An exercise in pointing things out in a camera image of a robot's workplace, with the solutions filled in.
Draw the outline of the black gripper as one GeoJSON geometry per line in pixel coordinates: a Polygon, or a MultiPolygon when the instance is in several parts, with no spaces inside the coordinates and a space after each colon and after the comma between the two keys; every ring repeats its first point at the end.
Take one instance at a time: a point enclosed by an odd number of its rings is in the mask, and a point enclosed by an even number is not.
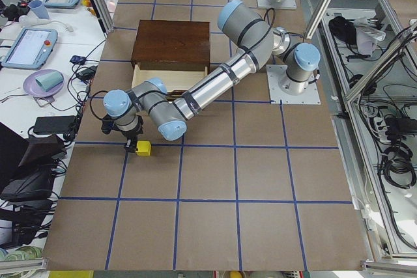
{"type": "Polygon", "coordinates": [[[135,154],[137,151],[138,136],[143,134],[143,123],[138,122],[131,130],[122,131],[122,134],[127,138],[125,151],[135,154]]]}

